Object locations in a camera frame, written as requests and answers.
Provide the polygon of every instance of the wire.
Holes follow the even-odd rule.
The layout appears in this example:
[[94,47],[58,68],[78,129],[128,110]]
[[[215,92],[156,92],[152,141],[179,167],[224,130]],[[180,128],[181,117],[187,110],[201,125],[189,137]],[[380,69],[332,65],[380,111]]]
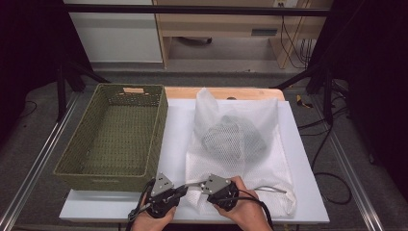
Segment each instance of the wire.
[[312,58],[311,55],[310,55],[310,53],[311,53],[311,51],[312,51],[312,40],[311,40],[311,39],[307,39],[307,40],[308,40],[307,45],[306,45],[307,48],[304,49],[306,39],[303,39],[303,40],[302,40],[302,43],[301,43],[301,45],[300,45],[300,51],[299,51],[299,53],[300,53],[300,58],[301,58],[301,60],[304,62],[305,68],[308,67],[309,62],[310,62],[310,59]]
[[256,199],[256,197],[255,197],[253,194],[249,193],[249,192],[242,191],[242,190],[238,190],[238,191],[239,191],[239,192],[242,192],[242,193],[246,193],[246,194],[248,194],[249,196],[251,196],[252,198]]
[[319,132],[319,133],[316,133],[316,134],[300,134],[300,137],[315,137],[315,136],[319,136],[321,134],[324,134],[324,133],[326,133],[328,131],[329,130],[326,130],[326,131],[322,131],[322,132]]
[[333,103],[334,101],[340,99],[340,98],[345,99],[344,96],[339,95],[339,96],[337,96],[337,97],[335,97],[335,98],[332,99],[332,103]]
[[37,108],[37,103],[34,102],[34,101],[26,101],[26,103],[32,103],[32,104],[34,104],[34,109],[31,110],[30,113],[28,113],[28,114],[26,114],[26,115],[22,115],[22,116],[20,116],[19,118],[23,118],[23,117],[25,117],[25,116],[28,116],[28,115],[32,114],[32,113],[36,110],[36,108]]
[[[298,30],[299,30],[299,28],[300,28],[300,23],[301,23],[302,19],[303,19],[303,16],[300,17],[299,22],[297,23],[296,30],[294,31],[294,34],[295,34],[295,35],[297,34],[297,32],[298,32]],[[284,31],[284,30],[285,30],[286,35],[288,36],[289,41],[291,42],[291,47],[290,47],[290,49],[293,47],[294,53],[296,54],[296,56],[297,56],[297,58],[300,60],[300,62],[305,65],[304,67],[297,66],[297,65],[295,65],[295,64],[293,63],[293,61],[292,61],[292,59],[291,59],[291,56],[289,55],[289,52],[286,50],[285,45],[283,44],[282,34],[283,34],[283,31]],[[294,46],[294,41],[292,40],[291,36],[290,36],[289,33],[288,33],[288,30],[287,30],[286,25],[285,25],[285,17],[284,17],[284,15],[282,15],[282,25],[281,25],[281,31],[280,31],[280,40],[281,40],[282,48],[283,48],[283,50],[285,51],[286,55],[288,56],[288,59],[289,59],[289,61],[291,62],[292,66],[295,67],[295,68],[299,68],[299,69],[306,68],[306,67],[307,67],[307,64],[306,64],[306,63],[303,61],[303,59],[301,59],[301,57],[299,57],[299,55],[297,54],[296,47]]]
[[318,175],[326,175],[326,176],[334,177],[334,178],[340,180],[340,181],[345,185],[345,187],[347,188],[347,192],[348,192],[348,198],[347,198],[347,200],[345,200],[345,201],[336,201],[336,200],[333,200],[333,199],[328,198],[328,197],[325,196],[324,194],[321,194],[327,201],[329,201],[329,202],[331,202],[331,203],[333,203],[333,204],[338,204],[338,205],[346,205],[346,204],[348,204],[348,203],[351,201],[351,198],[352,198],[351,188],[348,186],[347,182],[346,182],[344,179],[342,179],[342,178],[341,178],[340,176],[338,176],[338,175],[335,175],[335,174],[329,173],[329,172],[316,172],[316,173],[315,173],[315,176],[318,176]]
[[333,129],[333,125],[330,126],[329,131],[327,132],[326,136],[324,137],[323,141],[321,142],[321,144],[320,144],[320,146],[318,148],[318,151],[316,152],[315,157],[313,158],[313,161],[312,161],[312,164],[311,164],[312,171],[315,168],[316,160],[318,159],[320,151],[323,148],[324,144],[326,143],[327,138],[329,138],[329,135],[330,135],[332,129]]
[[254,189],[254,191],[265,191],[270,193],[283,193],[283,194],[287,193],[284,190],[279,190],[272,186],[258,186],[257,188]]
[[[342,107],[342,108],[340,108],[338,111],[334,112],[334,113],[333,113],[333,116],[337,116],[337,117],[335,117],[335,118],[338,118],[338,117],[341,116],[341,115],[344,113],[344,111],[346,111],[347,109],[348,109],[348,107]],[[316,126],[316,125],[319,125],[319,124],[323,123],[325,120],[326,120],[326,119],[323,118],[323,119],[317,120],[317,121],[312,122],[312,123],[309,123],[309,124],[301,125],[301,126],[298,126],[297,129],[300,131],[300,130],[303,130],[303,129],[306,129],[306,128],[314,127],[314,126]]]
[[[299,23],[297,24],[296,31],[294,32],[295,35],[297,34],[297,31],[299,30],[300,21],[299,21]],[[297,56],[297,58],[300,60],[300,62],[303,63],[303,62],[302,62],[302,59],[301,59],[301,58],[299,57],[299,55],[297,54],[296,46],[294,46],[294,42],[293,42],[291,36],[289,35],[288,30],[286,29],[285,16],[284,16],[284,15],[282,15],[282,26],[283,26],[283,29],[285,30],[286,35],[288,36],[289,41],[291,42],[291,46],[293,47],[294,53],[296,54],[296,56]]]
[[272,230],[274,230],[273,221],[272,221],[272,218],[270,216],[268,206],[263,201],[261,201],[261,200],[259,200],[257,198],[239,196],[239,197],[234,197],[234,198],[219,199],[217,202],[225,202],[225,201],[231,201],[231,200],[250,200],[250,201],[254,201],[257,204],[261,205],[262,209],[264,209],[265,215],[267,216],[267,221],[268,221],[268,224],[269,224],[270,228],[272,228]]
[[130,231],[132,229],[133,222],[135,221],[136,217],[140,213],[140,205],[141,205],[141,202],[143,201],[144,195],[147,193],[147,190],[149,189],[149,187],[153,187],[155,181],[156,181],[155,178],[151,179],[149,182],[146,183],[146,185],[144,186],[144,189],[141,191],[138,206],[136,207],[135,210],[132,210],[131,212],[131,214],[133,213],[134,216],[131,218],[129,214],[129,217],[128,217],[129,221],[126,225],[126,231]]

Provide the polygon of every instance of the wicker basket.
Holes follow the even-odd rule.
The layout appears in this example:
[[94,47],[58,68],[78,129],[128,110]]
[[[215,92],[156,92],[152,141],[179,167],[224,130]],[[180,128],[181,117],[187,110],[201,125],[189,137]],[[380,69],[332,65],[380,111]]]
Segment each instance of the wicker basket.
[[54,174],[73,190],[140,192],[156,176],[164,86],[100,84]]

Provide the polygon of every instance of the white table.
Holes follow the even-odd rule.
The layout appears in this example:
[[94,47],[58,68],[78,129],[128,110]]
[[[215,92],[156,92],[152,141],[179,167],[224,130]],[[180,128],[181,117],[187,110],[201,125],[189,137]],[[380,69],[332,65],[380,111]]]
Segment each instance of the white table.
[[[175,185],[183,185],[185,157],[193,127],[195,100],[168,99],[168,112],[158,171]],[[329,222],[318,185],[311,171],[289,102],[278,103],[279,125],[287,161],[292,170],[297,206],[292,218],[276,218],[275,223],[315,224]],[[125,222],[135,209],[139,192],[85,192],[71,190],[60,214],[76,222]],[[174,223],[230,223],[221,216],[202,216],[183,198]]]

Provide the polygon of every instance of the mesh bag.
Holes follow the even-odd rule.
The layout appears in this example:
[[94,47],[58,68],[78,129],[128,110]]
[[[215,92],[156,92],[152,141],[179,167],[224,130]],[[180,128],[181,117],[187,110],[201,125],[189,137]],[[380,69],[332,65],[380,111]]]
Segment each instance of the mesh bag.
[[[274,187],[283,192],[257,191],[275,218],[295,209],[292,177],[280,138],[277,99],[215,100],[202,89],[196,98],[194,128],[186,157],[186,182],[212,173],[240,175],[249,189]],[[217,214],[207,195],[190,189],[189,203],[204,215]]]

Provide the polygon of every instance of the hand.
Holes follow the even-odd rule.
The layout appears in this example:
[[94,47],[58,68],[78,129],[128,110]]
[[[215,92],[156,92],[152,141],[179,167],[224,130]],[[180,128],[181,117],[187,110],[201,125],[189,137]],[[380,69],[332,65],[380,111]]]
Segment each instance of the hand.
[[[255,191],[248,190],[240,176],[231,178],[231,181],[235,182],[237,188],[240,191],[244,191],[240,192],[240,197],[251,197],[249,195],[251,194],[258,199],[258,194],[256,194]],[[257,204],[255,201],[238,200],[237,205],[229,212],[226,212],[225,210],[219,208],[216,204],[214,205],[214,207],[216,207],[220,215],[233,220],[243,231],[272,230],[272,228],[270,228],[268,224],[267,219],[265,218],[264,211],[261,205]]]
[[176,207],[171,208],[164,218],[152,218],[146,211],[140,213],[133,223],[132,231],[162,231],[174,218]]

